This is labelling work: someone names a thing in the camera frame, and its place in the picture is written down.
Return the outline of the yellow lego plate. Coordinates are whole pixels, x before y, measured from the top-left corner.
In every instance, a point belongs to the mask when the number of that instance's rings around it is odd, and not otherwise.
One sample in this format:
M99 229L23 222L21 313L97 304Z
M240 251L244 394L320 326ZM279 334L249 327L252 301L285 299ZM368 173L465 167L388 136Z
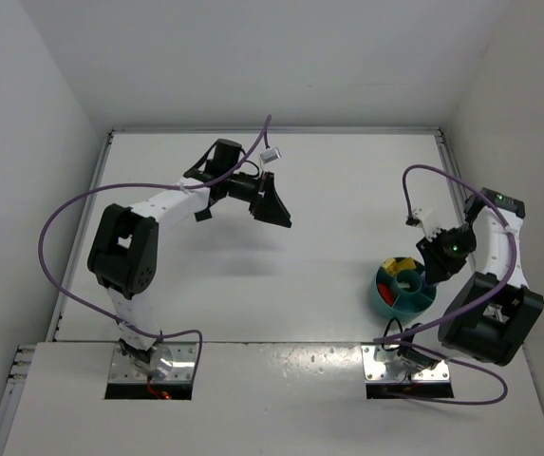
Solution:
M418 263L413 257L396 258L396 271L417 270Z

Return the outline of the yellow lego piece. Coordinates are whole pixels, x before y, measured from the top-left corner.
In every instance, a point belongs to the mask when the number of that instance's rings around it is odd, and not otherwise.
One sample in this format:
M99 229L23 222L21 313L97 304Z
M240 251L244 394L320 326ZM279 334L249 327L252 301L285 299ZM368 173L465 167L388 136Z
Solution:
M387 259L382 264L382 269L389 275L389 276L396 276L400 272L400 266L399 261L397 258L392 257Z

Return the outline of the red lego piece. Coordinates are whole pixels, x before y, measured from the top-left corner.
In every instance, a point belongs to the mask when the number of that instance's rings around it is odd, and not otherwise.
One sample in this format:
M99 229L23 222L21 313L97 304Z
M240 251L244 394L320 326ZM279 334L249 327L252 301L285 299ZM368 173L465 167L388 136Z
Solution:
M378 293L379 293L381 299L383 300L383 302L388 307L393 307L394 302L395 302L395 297L391 293L391 290L386 285L384 285L383 283L378 283L377 284L377 290L378 290Z

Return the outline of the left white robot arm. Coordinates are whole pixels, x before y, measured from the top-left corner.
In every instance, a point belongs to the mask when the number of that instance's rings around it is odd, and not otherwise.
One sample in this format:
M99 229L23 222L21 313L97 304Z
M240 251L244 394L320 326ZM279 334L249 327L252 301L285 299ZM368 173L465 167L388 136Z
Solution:
M109 295L119 318L122 351L143 369L152 369L161 341L147 289L158 263L160 237L187 218L210 219L220 200L245 201L254 219L291 227L291 215L277 195L274 174L235 171L245 154L234 141L216 140L177 183L130 206L113 203L102 214L87 268Z

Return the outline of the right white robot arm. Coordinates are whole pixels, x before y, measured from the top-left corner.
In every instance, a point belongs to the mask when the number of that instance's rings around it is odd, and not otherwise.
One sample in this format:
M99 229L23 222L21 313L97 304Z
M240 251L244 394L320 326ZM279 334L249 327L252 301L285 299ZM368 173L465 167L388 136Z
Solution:
M497 366L508 365L544 308L520 266L519 234L525 205L483 188L466 200L464 223L439 228L416 243L423 283L435 287L457 274L466 259L476 270L452 299L438 326L440 345Z

